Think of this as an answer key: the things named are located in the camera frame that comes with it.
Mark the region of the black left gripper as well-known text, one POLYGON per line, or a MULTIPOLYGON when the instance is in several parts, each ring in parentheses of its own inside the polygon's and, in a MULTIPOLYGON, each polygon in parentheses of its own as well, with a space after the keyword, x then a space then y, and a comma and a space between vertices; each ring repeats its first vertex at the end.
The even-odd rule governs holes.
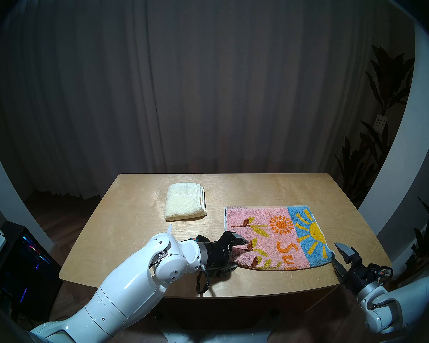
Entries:
POLYGON ((202 235, 197 236, 200 248, 200 264, 204 265, 209 277, 226 278, 238 265, 230 262, 230 255, 234 246, 247 245, 249 243, 241 235, 233 231, 225 231, 220 239, 214 242, 202 235))

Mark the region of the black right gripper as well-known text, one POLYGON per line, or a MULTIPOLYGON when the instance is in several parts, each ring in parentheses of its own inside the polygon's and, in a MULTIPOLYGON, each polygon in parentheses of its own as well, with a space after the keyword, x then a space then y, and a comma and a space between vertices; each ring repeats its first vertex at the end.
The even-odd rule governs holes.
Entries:
POLYGON ((344 262, 351 264, 347 271, 335 257, 332 257, 331 263, 337 279, 354 296, 357 296, 370 283, 378 281, 379 265, 369 264, 366 267, 362 264, 359 253, 353 247, 339 242, 334 243, 334 245, 342 255, 344 262))

